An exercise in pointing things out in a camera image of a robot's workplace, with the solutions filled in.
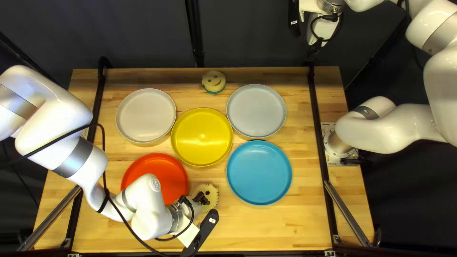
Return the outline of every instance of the sponge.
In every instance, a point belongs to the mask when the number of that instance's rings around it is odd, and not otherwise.
[[[217,188],[215,188],[212,184],[200,184],[192,192],[192,198],[194,198],[199,192],[203,192],[206,199],[209,201],[208,205],[202,205],[202,213],[207,213],[209,210],[216,208],[219,202],[219,190]]]
[[[225,88],[225,76],[220,71],[211,70],[203,75],[202,85],[208,93],[220,93]]]

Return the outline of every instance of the orange plate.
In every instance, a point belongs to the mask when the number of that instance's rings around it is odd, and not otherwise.
[[[125,171],[121,190],[144,174],[154,174],[162,186],[165,204],[174,203],[187,194],[187,174],[182,164],[166,154],[152,153],[140,157]]]

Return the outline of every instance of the butcher block tabletop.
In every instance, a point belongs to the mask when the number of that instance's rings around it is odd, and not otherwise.
[[[227,85],[219,94],[209,94],[202,88],[202,75],[210,70],[225,74]],[[331,248],[331,237],[324,200],[319,157],[314,133],[308,90],[307,67],[281,68],[179,68],[179,69],[109,69],[98,122],[106,130],[107,186],[112,193],[120,192],[121,180],[127,168],[139,157],[149,153],[166,153],[175,158],[170,132],[147,147],[134,145],[121,136],[115,124],[116,110],[130,93],[142,88],[157,88],[175,102],[176,118],[199,107],[208,107],[226,115],[230,95],[247,84],[263,84],[276,90],[287,108],[283,127],[264,140],[281,148],[292,165],[292,184],[280,201],[268,206],[243,202],[230,189],[226,165],[230,154],[221,162],[196,167],[182,162],[189,180],[189,192],[201,183],[212,183],[219,189],[216,209],[220,221],[200,248],[200,252],[302,251]],[[336,122],[347,113],[347,105],[338,67],[315,68],[315,84],[321,122]],[[89,108],[97,88],[97,70],[74,70],[69,91]],[[234,130],[231,152],[251,140]],[[101,147],[101,132],[94,142]],[[347,207],[372,240],[372,219],[360,167],[329,167],[332,184]],[[35,228],[54,209],[74,184],[49,171],[40,202]],[[65,239],[71,204],[49,228],[35,249],[59,246]],[[357,240],[335,205],[338,232],[343,242]],[[179,240],[146,241],[161,252],[180,252]],[[82,201],[73,251],[85,252],[147,252],[130,234],[123,223],[113,221]]]

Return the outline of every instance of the metal mounting plate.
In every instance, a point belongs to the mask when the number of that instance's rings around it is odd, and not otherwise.
[[[322,140],[324,140],[325,143],[325,138],[328,137],[329,133],[332,133],[335,131],[335,125],[336,123],[329,123],[329,122],[321,122],[320,127],[322,129]],[[346,156],[348,159],[358,159],[359,158],[359,152],[357,149],[352,149],[348,153],[349,155]],[[329,153],[327,149],[325,149],[325,160],[327,162],[327,166],[357,166],[358,164],[341,164],[340,160],[341,157],[338,157],[336,154]]]
[[[325,257],[336,257],[335,251],[333,250],[325,250],[324,255]]]

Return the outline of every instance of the yellow plate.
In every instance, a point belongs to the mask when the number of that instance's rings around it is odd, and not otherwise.
[[[233,130],[229,120],[210,108],[184,113],[171,130],[176,155],[194,166],[209,166],[222,160],[232,148]]]

